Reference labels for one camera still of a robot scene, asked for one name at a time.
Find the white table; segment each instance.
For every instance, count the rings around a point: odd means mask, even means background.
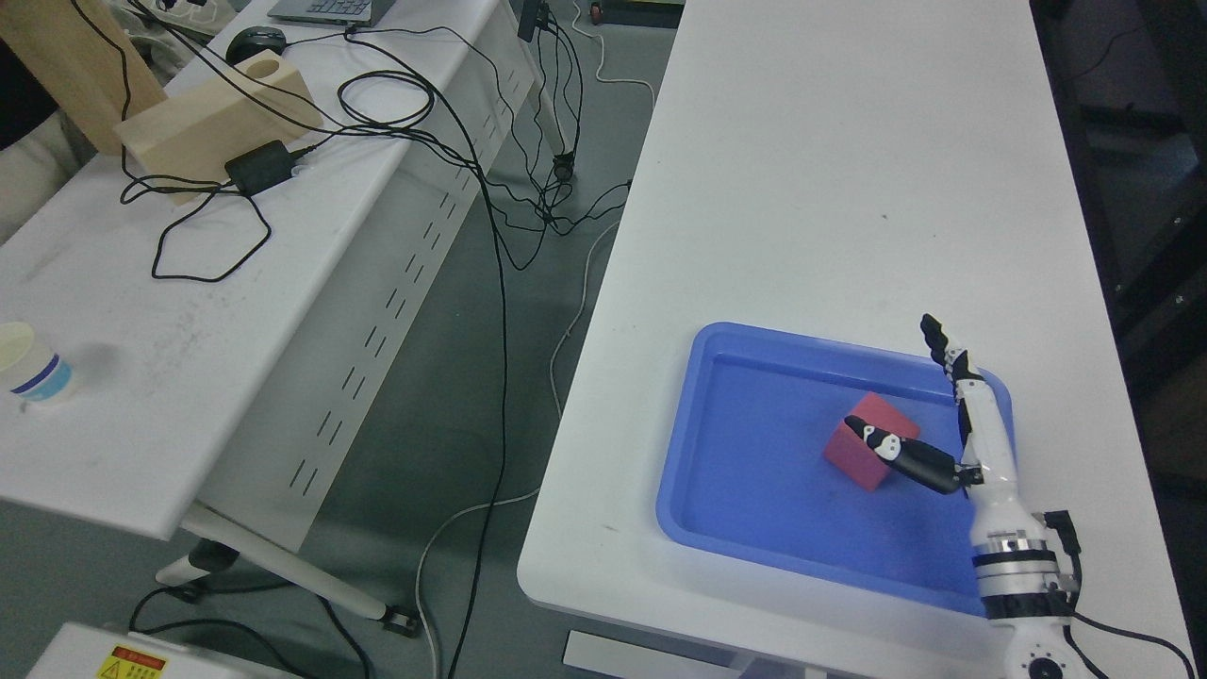
[[[221,52],[239,30],[270,23],[270,6],[251,4],[212,46]],[[361,39],[439,87],[489,166],[512,111],[523,110],[530,92],[540,95],[537,71],[506,1],[398,2],[378,28],[439,25],[496,63],[500,88],[490,65],[449,33]],[[291,41],[338,33],[281,28]],[[340,118],[340,82],[396,68],[339,37],[290,47],[285,58],[315,103]],[[169,93],[206,77],[211,71],[194,60]],[[381,119],[424,100],[381,83],[349,96]],[[467,153],[439,104],[421,127]],[[311,133],[295,147],[320,137]],[[116,158],[93,160],[0,247],[0,315],[33,323],[83,379],[53,409],[0,402],[0,498],[159,539],[183,521],[252,561],[296,572],[278,569],[282,575],[319,578],[337,599],[363,604],[352,604],[358,613],[380,615],[379,603],[288,552],[319,511],[477,182],[418,144],[333,140],[295,178],[256,197],[274,234],[217,283],[151,279],[159,232],[193,205],[152,195],[122,206],[124,183]],[[215,200],[174,232],[161,271],[214,275],[261,233],[241,198]]]
[[[543,605],[789,663],[998,677],[982,619],[694,550],[654,501],[688,351],[729,320],[1008,386],[1024,499],[1072,511],[1079,610],[1189,651],[1026,2],[692,0],[519,561]],[[1112,677],[1167,651],[1078,626]]]

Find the white robotic forearm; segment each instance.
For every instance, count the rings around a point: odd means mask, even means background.
[[[1063,637],[1068,604],[1056,555],[1048,549],[1044,526],[1019,499],[1013,449],[993,390],[939,321],[923,316],[922,332],[931,357],[954,386],[964,445],[961,463],[857,417],[846,423],[887,466],[940,493],[968,493],[976,510],[969,542],[985,616],[1013,631],[1003,658],[1005,678],[1088,678]]]

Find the laptop keyboard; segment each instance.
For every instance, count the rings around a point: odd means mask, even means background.
[[[316,0],[310,5],[311,12],[323,12],[327,14],[358,14],[369,0]]]

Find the red cube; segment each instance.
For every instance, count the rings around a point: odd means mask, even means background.
[[[850,415],[903,439],[917,439],[921,433],[914,421],[876,394],[868,393]],[[868,492],[875,491],[885,476],[888,476],[888,466],[882,463],[845,422],[838,423],[822,456]]]

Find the cup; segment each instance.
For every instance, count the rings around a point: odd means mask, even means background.
[[[71,367],[39,341],[28,322],[0,323],[0,391],[39,404],[57,404],[78,387]]]

